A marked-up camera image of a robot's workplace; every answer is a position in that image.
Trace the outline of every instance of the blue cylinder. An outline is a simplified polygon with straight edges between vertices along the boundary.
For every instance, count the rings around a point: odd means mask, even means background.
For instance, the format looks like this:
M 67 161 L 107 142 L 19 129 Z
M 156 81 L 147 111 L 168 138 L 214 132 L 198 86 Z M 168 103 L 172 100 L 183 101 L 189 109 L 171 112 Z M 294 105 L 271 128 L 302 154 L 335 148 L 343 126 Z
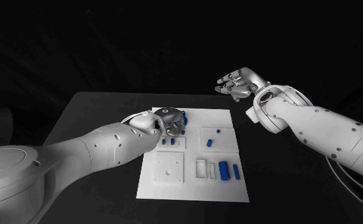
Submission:
M 238 168 L 237 168 L 237 165 L 234 165 L 234 170 L 235 170 L 235 176 L 237 176 L 237 179 L 241 179 L 241 177 L 240 177 L 240 173 L 238 173 Z
M 221 173 L 222 180 L 231 180 L 230 165 L 228 165 L 227 161 L 219 162 L 219 173 Z

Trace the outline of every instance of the black table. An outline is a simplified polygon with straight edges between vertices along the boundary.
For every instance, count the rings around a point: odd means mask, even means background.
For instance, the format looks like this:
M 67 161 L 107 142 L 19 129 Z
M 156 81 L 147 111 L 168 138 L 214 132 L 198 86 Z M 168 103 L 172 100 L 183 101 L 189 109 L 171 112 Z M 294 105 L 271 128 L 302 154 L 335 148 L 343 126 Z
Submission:
M 230 109 L 251 203 L 137 199 L 143 157 L 81 178 L 61 193 L 41 224 L 359 223 L 363 206 L 342 186 L 325 156 L 290 129 L 254 124 L 228 95 L 80 92 L 45 145 L 86 135 L 152 107 Z

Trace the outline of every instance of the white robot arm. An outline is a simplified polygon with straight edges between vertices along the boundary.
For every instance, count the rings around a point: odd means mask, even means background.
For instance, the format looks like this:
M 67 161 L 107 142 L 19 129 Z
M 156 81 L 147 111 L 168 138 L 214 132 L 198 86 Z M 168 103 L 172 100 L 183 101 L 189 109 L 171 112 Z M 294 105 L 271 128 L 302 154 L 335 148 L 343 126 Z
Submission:
M 247 111 L 254 123 L 279 133 L 289 126 L 299 140 L 317 152 L 363 175 L 363 126 L 346 116 L 313 106 L 307 97 L 290 86 L 271 85 L 250 69 L 241 68 L 218 80 L 227 84 L 217 91 L 235 101 L 256 94 Z
M 47 146 L 0 147 L 0 223 L 37 224 L 64 189 L 84 176 L 150 152 L 185 112 L 163 108 L 129 116 L 87 135 Z

